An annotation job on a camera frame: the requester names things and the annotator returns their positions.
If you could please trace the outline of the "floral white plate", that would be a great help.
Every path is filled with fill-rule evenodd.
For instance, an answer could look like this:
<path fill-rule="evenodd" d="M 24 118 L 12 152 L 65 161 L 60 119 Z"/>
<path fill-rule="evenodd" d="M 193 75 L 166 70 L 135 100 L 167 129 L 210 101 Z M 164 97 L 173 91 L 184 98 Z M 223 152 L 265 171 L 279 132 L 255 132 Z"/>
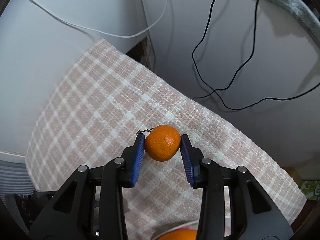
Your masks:
<path fill-rule="evenodd" d="M 169 230 L 164 231 L 162 233 L 157 233 L 151 239 L 158 239 L 159 237 L 163 236 L 164 234 L 169 233 L 169 232 L 174 231 L 174 230 L 178 230 L 178 229 L 197 230 L 198 225 L 199 225 L 199 221 L 198 220 L 193 220 L 191 222 L 186 222 L 186 223 L 183 223 L 181 225 L 178 225 L 178 226 L 175 226 L 173 228 L 170 228 Z"/>

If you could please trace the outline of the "pink plaid tablecloth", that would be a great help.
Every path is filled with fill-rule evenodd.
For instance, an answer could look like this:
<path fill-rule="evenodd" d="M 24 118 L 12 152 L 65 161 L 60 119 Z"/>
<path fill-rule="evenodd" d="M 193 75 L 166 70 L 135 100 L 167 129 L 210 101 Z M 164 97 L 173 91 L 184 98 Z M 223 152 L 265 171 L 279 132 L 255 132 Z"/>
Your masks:
<path fill-rule="evenodd" d="M 105 40 L 78 59 L 44 106 L 27 149 L 29 177 L 38 191 L 58 190 L 79 165 L 105 165 L 137 131 L 158 125 L 187 134 L 221 166 L 247 167 L 289 224 L 300 214 L 306 198 L 266 152 Z M 166 162 L 145 155 L 138 183 L 123 195 L 129 239 L 151 239 L 200 216 L 202 191 L 187 182 L 180 152 Z"/>

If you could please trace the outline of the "tangerine with stem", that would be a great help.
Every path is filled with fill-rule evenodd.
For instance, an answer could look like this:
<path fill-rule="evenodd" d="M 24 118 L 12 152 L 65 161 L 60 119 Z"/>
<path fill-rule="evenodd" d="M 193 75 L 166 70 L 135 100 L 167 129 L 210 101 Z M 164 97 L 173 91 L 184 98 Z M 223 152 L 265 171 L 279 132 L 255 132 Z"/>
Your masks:
<path fill-rule="evenodd" d="M 138 131 L 136 134 L 148 132 L 144 140 L 144 151 L 155 161 L 168 161 L 179 150 L 181 136 L 175 128 L 169 125 L 159 125 L 155 128 Z"/>

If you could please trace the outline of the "large orange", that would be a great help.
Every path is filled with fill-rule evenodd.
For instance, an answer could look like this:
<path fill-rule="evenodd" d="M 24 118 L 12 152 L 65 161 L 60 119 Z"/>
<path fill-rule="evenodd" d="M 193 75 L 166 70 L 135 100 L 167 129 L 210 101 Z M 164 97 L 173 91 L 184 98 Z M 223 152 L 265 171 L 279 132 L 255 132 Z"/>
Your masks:
<path fill-rule="evenodd" d="M 159 237 L 158 240 L 195 240 L 196 235 L 196 230 L 178 229 L 164 234 Z"/>

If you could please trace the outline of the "green carton box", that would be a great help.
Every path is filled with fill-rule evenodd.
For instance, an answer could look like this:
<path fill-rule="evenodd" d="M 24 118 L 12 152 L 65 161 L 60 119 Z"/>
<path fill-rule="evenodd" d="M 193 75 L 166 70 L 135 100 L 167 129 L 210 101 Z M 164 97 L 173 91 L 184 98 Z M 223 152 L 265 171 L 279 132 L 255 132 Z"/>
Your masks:
<path fill-rule="evenodd" d="M 320 182 L 319 181 L 302 181 L 300 190 L 308 200 L 319 201 Z"/>

